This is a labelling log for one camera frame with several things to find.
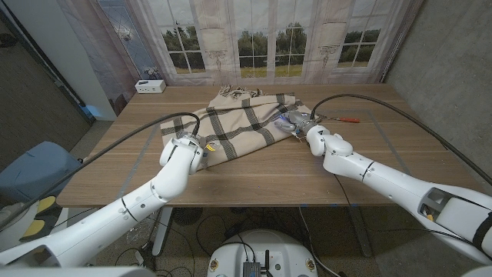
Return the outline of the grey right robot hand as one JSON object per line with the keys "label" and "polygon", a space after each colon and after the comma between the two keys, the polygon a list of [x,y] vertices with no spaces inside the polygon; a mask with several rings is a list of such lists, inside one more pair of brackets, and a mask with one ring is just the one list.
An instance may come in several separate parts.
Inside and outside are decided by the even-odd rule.
{"label": "grey right robot hand", "polygon": [[274,125],[282,131],[290,132],[292,135],[306,135],[308,131],[316,126],[311,115],[298,110],[292,110],[280,114]]}

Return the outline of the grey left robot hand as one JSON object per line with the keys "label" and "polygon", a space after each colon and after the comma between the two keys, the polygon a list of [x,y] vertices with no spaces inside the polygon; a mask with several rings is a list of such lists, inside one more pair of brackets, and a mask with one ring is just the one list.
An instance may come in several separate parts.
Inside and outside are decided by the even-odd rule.
{"label": "grey left robot hand", "polygon": [[215,152],[219,149],[220,146],[219,144],[214,142],[207,142],[205,137],[194,135],[191,132],[182,131],[179,132],[176,136],[177,139],[187,139],[188,141],[193,142],[206,152]]}

